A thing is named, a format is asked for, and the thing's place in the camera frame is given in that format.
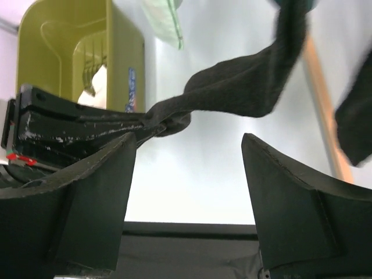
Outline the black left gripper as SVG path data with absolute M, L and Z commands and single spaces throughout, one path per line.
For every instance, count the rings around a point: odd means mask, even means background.
M 27 93 L 27 110 L 21 108 Z M 80 105 L 54 96 L 30 84 L 22 84 L 18 95 L 2 104 L 1 181 L 8 186 L 28 182 L 16 168 L 36 167 L 57 171 L 82 160 L 126 133 L 134 133 L 137 146 L 160 134 L 164 124 L 146 126 L 145 113 L 115 112 Z

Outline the white sock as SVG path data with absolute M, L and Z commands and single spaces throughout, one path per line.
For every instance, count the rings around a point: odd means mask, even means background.
M 105 65 L 89 67 L 83 71 L 84 89 L 78 104 L 106 109 L 107 106 L 107 68 Z

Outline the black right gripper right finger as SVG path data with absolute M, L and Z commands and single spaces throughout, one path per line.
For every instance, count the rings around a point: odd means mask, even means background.
M 265 269 L 371 269 L 370 189 L 323 174 L 253 134 L 241 148 Z

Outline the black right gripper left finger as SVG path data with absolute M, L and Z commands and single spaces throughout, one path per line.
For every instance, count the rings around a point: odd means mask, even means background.
M 56 173 L 1 189 L 1 272 L 115 271 L 136 151 L 127 133 Z

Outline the black sock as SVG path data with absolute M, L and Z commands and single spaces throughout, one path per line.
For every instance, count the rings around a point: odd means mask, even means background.
M 339 147 L 351 165 L 371 156 L 371 54 L 366 56 L 354 83 L 335 112 Z
M 305 42 L 306 1 L 283 1 L 273 43 L 254 55 L 225 60 L 194 74 L 183 94 L 153 105 L 143 124 L 163 123 L 164 137 L 179 133 L 195 110 L 260 118 L 271 113 L 280 98 Z

